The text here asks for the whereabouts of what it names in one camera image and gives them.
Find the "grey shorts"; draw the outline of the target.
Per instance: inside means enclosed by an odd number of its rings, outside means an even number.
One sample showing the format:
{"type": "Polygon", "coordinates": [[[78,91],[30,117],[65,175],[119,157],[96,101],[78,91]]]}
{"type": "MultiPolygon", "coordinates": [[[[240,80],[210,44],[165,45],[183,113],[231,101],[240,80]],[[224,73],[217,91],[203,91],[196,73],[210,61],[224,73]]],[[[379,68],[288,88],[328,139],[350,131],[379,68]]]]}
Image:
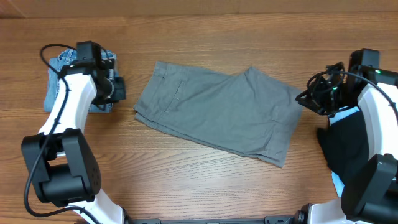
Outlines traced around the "grey shorts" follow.
{"type": "Polygon", "coordinates": [[[283,167],[300,90],[254,67],[227,75],[157,62],[135,118],[163,133],[283,167]]]}

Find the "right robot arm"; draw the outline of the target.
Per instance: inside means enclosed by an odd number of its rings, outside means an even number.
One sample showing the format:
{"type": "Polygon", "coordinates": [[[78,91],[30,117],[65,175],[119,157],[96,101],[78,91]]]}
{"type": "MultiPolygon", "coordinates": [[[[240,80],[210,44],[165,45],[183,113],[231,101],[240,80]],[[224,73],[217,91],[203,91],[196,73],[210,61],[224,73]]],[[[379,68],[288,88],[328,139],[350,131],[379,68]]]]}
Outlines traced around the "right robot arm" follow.
{"type": "Polygon", "coordinates": [[[292,223],[397,222],[397,74],[379,61],[377,50],[357,50],[348,66],[327,66],[297,96],[328,116],[317,138],[344,188],[337,199],[303,206],[292,223]]]}

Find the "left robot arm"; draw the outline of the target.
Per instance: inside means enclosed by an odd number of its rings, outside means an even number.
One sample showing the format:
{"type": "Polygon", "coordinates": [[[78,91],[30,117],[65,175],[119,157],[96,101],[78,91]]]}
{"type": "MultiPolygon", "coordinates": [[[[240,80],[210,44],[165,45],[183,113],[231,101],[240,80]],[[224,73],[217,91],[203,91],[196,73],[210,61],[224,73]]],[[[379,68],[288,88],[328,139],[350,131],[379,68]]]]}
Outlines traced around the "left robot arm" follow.
{"type": "Polygon", "coordinates": [[[124,79],[111,77],[116,61],[102,57],[100,44],[79,42],[73,50],[77,59],[55,71],[58,95],[48,119],[22,140],[29,171],[25,209],[34,217],[74,211],[87,223],[131,223],[101,188],[100,168],[84,137],[90,106],[125,99],[124,79]]]}

